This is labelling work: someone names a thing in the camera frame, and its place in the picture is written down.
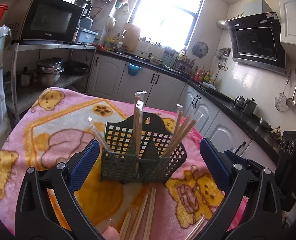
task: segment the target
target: table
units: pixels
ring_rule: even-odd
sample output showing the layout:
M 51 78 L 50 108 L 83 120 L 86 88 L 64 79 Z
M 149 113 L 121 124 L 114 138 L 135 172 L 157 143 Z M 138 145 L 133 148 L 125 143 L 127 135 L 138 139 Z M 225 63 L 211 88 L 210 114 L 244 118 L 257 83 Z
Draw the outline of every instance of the table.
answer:
M 49 88 L 37 99 L 27 114 L 14 128 L 0 151 L 0 220 L 14 234 L 16 202 L 24 174 L 28 167 L 38 170 L 67 162 L 81 152 L 93 138 L 88 116 L 97 129 L 104 133 L 106 122 L 121 122 L 133 115 L 131 104 L 95 98 L 62 88 Z M 153 108 L 145 112 L 159 115 L 165 127 L 171 131 L 175 113 Z M 187 160 L 169 181 L 154 184 L 156 201 L 150 239 L 185 239 L 202 216 L 209 219 L 223 199 L 213 178 L 200 156 L 202 139 L 192 129 L 183 140 Z M 99 181 L 98 158 L 80 191 L 74 193 L 89 220 L 100 231 L 113 218 L 117 230 L 127 213 L 129 205 L 140 206 L 151 184 L 119 184 L 116 181 Z M 48 191 L 56 216 L 62 227 L 69 229 L 52 190 Z M 232 222 L 236 227 L 246 201 Z M 136 239 L 142 239 L 146 215 Z

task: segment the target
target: white cabinet door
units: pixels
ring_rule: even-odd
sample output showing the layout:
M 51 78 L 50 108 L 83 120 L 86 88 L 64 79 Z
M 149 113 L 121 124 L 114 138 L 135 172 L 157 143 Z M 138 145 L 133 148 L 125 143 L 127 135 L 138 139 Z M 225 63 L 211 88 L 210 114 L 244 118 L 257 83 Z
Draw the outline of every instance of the white cabinet door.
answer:
M 183 116 L 187 115 L 188 108 L 191 106 L 192 102 L 196 103 L 198 97 L 199 93 L 197 92 L 197 90 L 186 84 L 178 100 L 178 104 L 184 107 Z
M 157 73 L 145 106 L 172 112 L 184 86 L 185 83 L 176 78 Z
M 125 61 L 97 54 L 91 70 L 88 94 L 116 100 L 125 65 Z
M 213 121 L 208 132 L 205 134 L 219 152 L 230 150 L 235 152 L 245 141 L 238 152 L 241 155 L 250 143 L 250 138 L 222 111 L 220 111 Z
M 196 102 L 196 112 L 201 111 L 204 116 L 196 123 L 195 128 L 202 136 L 205 136 L 212 122 L 219 113 L 219 107 L 212 103 L 208 98 L 202 94 L 198 97 Z
M 280 42 L 296 45 L 296 0 L 279 0 Z
M 147 100 L 156 75 L 156 71 L 143 67 L 136 76 L 130 76 L 126 66 L 116 100 L 133 104 L 135 93 L 138 91 L 147 91 L 145 96 L 145 100 Z
M 276 170 L 275 163 L 273 163 L 273 161 L 255 141 L 251 141 L 241 157 L 253 160 L 265 168 L 269 168 L 273 172 Z

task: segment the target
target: metal pipe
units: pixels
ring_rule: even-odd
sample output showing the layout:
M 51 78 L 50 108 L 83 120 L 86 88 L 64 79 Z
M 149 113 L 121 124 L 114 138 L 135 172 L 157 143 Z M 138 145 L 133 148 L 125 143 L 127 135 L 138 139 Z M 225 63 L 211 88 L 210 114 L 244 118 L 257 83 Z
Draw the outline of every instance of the metal pipe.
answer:
M 238 19 L 238 18 L 241 18 L 241 17 L 243 17 L 243 16 L 244 16 L 244 13 L 242 13 L 242 14 L 240 14 L 240 15 L 237 15 L 237 16 L 235 16 L 235 17 L 233 17 L 233 18 L 230 18 L 230 19 L 228 19 L 228 20 L 218 20 L 218 21 L 216 22 L 216 25 L 217 25 L 219 28 L 227 29 L 227 25 L 226 25 L 226 22 L 227 22 L 227 21 L 234 20 L 234 19 Z
M 18 55 L 19 43 L 14 44 L 14 49 L 12 53 L 12 66 L 11 66 L 11 98 L 12 103 L 15 108 L 15 121 L 16 124 L 19 123 L 19 114 L 18 114 L 18 101 L 17 101 L 17 88 L 16 88 L 16 68 L 17 68 L 17 55 Z

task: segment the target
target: dish rack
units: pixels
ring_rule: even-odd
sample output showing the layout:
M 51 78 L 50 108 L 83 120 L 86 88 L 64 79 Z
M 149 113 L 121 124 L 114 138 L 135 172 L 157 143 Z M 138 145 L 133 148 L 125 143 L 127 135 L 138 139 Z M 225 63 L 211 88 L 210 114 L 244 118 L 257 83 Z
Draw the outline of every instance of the dish rack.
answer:
M 143 132 L 137 158 L 132 136 L 133 120 L 132 115 L 122 122 L 106 123 L 104 138 L 115 152 L 102 150 L 100 180 L 165 184 L 185 162 L 186 150 L 180 143 L 170 157 L 161 157 L 171 140 L 171 133 L 159 116 L 143 113 Z

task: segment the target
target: blue gripper pad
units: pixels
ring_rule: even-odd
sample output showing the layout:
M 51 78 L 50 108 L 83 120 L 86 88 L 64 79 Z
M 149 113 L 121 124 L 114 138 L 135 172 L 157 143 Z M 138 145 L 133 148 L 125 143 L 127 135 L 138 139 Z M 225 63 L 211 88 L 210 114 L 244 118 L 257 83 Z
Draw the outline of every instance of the blue gripper pad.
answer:
M 92 166 L 94 166 L 100 152 L 98 141 L 93 140 L 83 150 L 82 156 L 70 172 L 70 183 L 68 190 L 71 194 L 74 191 L 80 190 L 84 184 Z
M 218 152 L 208 138 L 203 138 L 200 141 L 199 150 L 212 177 L 216 182 L 217 187 L 227 194 L 231 189 L 232 162 L 226 155 Z

